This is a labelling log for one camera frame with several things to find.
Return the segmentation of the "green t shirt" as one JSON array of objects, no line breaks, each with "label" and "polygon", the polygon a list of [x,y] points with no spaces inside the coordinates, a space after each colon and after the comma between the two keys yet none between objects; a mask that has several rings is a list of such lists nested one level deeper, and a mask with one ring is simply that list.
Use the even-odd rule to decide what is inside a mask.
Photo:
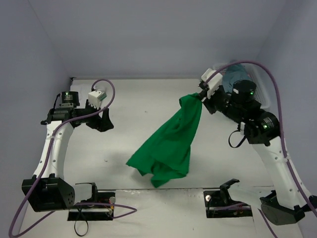
[{"label": "green t shirt", "polygon": [[200,123],[202,102],[198,93],[194,93],[181,97],[179,105],[180,109],[126,162],[142,176],[151,174],[155,188],[189,172],[191,144]]}]

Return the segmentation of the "white t shirt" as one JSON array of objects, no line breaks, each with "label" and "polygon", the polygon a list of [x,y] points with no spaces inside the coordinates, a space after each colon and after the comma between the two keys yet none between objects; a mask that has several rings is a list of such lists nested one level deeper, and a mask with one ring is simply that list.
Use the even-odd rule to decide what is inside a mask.
[{"label": "white t shirt", "polygon": [[[79,84],[72,84],[70,87],[71,91],[76,91],[79,94],[79,100],[87,99],[88,93],[91,92],[91,84],[79,83]],[[107,93],[108,89],[107,86],[103,83],[96,84],[94,86],[94,90],[99,90],[104,93]]]}]

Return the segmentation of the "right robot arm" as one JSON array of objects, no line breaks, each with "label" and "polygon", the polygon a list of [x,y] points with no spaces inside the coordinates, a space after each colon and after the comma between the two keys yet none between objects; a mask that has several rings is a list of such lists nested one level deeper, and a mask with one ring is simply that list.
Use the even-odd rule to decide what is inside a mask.
[{"label": "right robot arm", "polygon": [[282,152],[280,123],[277,117],[261,108],[255,99],[256,84],[248,80],[235,82],[231,94],[227,94],[220,82],[205,84],[198,98],[210,114],[220,112],[238,124],[236,131],[243,135],[260,156],[273,183],[273,190],[243,187],[238,179],[231,179],[219,187],[215,197],[223,205],[238,202],[254,206],[274,225],[295,224],[314,211],[317,198],[311,195],[291,169],[290,158]]}]

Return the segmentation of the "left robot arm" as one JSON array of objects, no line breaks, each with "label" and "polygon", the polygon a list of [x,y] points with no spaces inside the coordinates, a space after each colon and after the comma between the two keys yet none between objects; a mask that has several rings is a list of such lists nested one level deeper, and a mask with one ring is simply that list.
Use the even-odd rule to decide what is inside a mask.
[{"label": "left robot arm", "polygon": [[91,183],[81,188],[65,181],[66,151],[74,129],[82,124],[99,132],[114,128],[109,109],[101,108],[105,91],[91,91],[84,108],[79,107],[76,91],[64,91],[57,97],[61,103],[54,104],[46,120],[41,121],[47,135],[39,164],[31,179],[25,179],[21,187],[35,212],[68,210],[79,201],[88,208],[97,206],[99,195],[93,192]]}]

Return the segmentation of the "light blue garment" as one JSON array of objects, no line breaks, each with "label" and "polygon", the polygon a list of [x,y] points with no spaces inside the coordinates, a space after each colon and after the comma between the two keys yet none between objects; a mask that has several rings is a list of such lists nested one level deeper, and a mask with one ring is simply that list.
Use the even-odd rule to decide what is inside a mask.
[{"label": "light blue garment", "polygon": [[252,80],[245,67],[242,64],[235,64],[228,67],[222,79],[224,91],[231,93],[234,83],[240,80]]}]

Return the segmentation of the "white laundry basket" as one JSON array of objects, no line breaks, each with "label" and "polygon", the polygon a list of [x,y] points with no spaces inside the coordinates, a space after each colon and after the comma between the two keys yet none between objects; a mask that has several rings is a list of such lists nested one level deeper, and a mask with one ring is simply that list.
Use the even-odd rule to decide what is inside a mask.
[{"label": "white laundry basket", "polygon": [[[267,89],[260,77],[260,74],[258,72],[258,68],[249,63],[241,63],[241,65],[244,67],[249,80],[254,82],[256,84],[256,90],[254,92],[254,98],[261,103],[261,109],[269,109],[271,105],[271,101],[267,92]],[[220,73],[223,75],[222,85],[224,87],[224,90],[227,94],[231,94],[233,83],[237,81],[237,79],[232,79],[232,76],[230,76],[228,79],[225,78],[226,70],[223,69]]]}]

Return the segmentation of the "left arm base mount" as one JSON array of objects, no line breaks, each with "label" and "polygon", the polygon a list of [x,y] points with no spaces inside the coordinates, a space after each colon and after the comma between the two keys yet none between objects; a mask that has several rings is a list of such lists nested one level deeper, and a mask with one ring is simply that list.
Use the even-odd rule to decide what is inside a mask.
[{"label": "left arm base mount", "polygon": [[68,221],[111,221],[114,217],[115,191],[99,190],[93,182],[74,185],[75,202]]}]

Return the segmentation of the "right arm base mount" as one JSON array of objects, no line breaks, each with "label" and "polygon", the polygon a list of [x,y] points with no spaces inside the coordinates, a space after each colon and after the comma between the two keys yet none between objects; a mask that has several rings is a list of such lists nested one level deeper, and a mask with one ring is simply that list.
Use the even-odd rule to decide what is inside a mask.
[{"label": "right arm base mount", "polygon": [[253,216],[249,205],[241,201],[232,200],[229,195],[228,190],[230,187],[239,182],[238,179],[233,178],[223,183],[218,189],[203,191],[206,217],[208,219]]}]

